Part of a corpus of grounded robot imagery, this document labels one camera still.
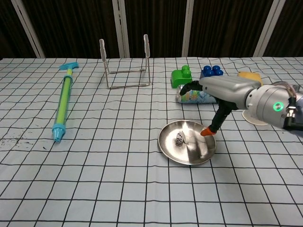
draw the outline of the green toy block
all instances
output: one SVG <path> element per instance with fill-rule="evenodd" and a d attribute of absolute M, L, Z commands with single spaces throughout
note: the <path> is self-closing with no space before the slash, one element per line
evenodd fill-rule
<path fill-rule="evenodd" d="M 171 73 L 171 86 L 177 88 L 179 85 L 184 85 L 192 82 L 191 71 L 188 65 L 183 65 L 181 70 L 173 70 Z"/>

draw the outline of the yellow sponge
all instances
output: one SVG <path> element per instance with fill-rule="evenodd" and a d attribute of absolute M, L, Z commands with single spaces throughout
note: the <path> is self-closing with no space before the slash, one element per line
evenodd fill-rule
<path fill-rule="evenodd" d="M 243 77 L 243 78 L 247 78 L 247 79 L 256 80 L 256 81 L 259 81 L 261 83 L 261 85 L 263 85 L 262 80 L 261 80 L 261 76 L 258 73 L 238 72 L 238 77 Z"/>

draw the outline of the silver bowl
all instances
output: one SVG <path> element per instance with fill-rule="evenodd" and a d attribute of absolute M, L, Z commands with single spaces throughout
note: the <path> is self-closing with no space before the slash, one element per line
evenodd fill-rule
<path fill-rule="evenodd" d="M 158 147 L 171 160 L 185 165 L 199 165 L 208 161 L 216 151 L 213 136 L 203 137 L 206 127 L 196 122 L 180 120 L 167 124 L 159 133 Z M 176 144 L 176 136 L 183 133 L 184 142 Z"/>

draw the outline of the dark curtain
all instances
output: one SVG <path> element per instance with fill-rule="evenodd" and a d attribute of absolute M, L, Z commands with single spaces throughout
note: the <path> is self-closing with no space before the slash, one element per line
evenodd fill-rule
<path fill-rule="evenodd" d="M 0 0 L 0 59 L 36 55 L 10 0 Z"/>
<path fill-rule="evenodd" d="M 268 42 L 264 56 L 303 56 L 303 1 L 287 0 L 275 29 Z"/>
<path fill-rule="evenodd" d="M 197 0 L 189 56 L 251 57 L 272 0 Z"/>
<path fill-rule="evenodd" d="M 151 57 L 180 57 L 187 0 L 125 0 L 130 56 L 145 56 L 148 34 Z"/>
<path fill-rule="evenodd" d="M 23 0 L 46 57 L 119 57 L 112 0 Z"/>

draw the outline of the table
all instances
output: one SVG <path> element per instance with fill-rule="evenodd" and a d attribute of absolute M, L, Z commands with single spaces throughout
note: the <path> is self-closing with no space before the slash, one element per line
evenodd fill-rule
<path fill-rule="evenodd" d="M 67 131 L 51 127 L 65 71 L 75 61 Z M 223 227 L 303 225 L 303 139 L 247 123 L 241 111 L 216 134 L 217 152 L 195 167 L 168 160 L 157 136 L 169 122 L 208 125 L 216 104 L 181 105 L 171 88 L 184 64 L 225 74 L 259 72 L 264 84 L 303 85 L 303 58 L 150 59 L 153 85 L 106 89 L 97 59 L 0 61 L 0 226 Z M 111 70 L 143 59 L 110 59 Z M 136 84 L 139 73 L 109 75 Z M 147 73 L 141 82 L 147 81 Z"/>

